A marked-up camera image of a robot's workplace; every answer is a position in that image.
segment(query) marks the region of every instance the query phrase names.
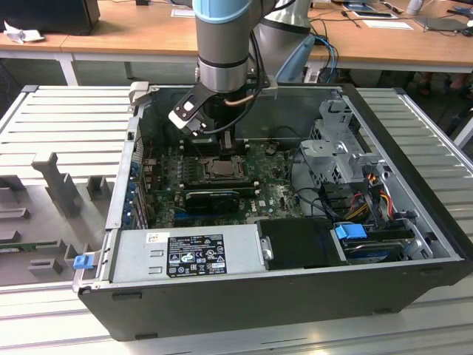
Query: motherboard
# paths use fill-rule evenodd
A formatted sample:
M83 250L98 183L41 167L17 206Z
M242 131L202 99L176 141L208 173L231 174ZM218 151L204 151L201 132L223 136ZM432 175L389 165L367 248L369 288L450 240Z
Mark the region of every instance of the motherboard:
M301 217L287 179L286 150L267 141L246 144L244 155L228 158L188 156L168 147L145 161L152 228L255 223L269 218Z

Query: red wire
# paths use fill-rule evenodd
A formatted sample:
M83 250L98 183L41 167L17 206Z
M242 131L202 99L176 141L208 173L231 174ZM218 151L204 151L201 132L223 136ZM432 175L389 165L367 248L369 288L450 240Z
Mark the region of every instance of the red wire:
M350 202L350 211L353 209L353 203L355 202L355 199L358 197L358 196L363 196L363 194L359 193L359 194L356 194L353 196L351 202Z

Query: yellow wire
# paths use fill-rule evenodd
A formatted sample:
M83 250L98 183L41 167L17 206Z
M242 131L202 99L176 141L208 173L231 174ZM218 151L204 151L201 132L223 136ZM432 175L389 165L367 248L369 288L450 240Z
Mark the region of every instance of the yellow wire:
M367 208L368 208L368 205L365 203L362 207L360 207L359 209L354 211L352 214L347 216L345 219L349 220L351 218L354 218L354 217L358 216L359 214L363 213L364 211L366 211Z

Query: screw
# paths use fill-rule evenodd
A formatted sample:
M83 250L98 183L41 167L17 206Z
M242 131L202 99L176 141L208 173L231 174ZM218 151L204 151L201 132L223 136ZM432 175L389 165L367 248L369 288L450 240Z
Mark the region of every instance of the screw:
M267 261L273 259L273 255L271 255L271 252L269 250L263 250L263 259Z

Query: sticker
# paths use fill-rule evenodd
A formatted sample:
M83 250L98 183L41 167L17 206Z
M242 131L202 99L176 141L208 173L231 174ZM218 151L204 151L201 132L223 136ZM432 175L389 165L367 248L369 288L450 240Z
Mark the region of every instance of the sticker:
M167 234L169 277L226 274L225 246L222 234L169 237Z
M147 233L146 242L147 243L166 243L169 238L168 231L160 231L159 233Z

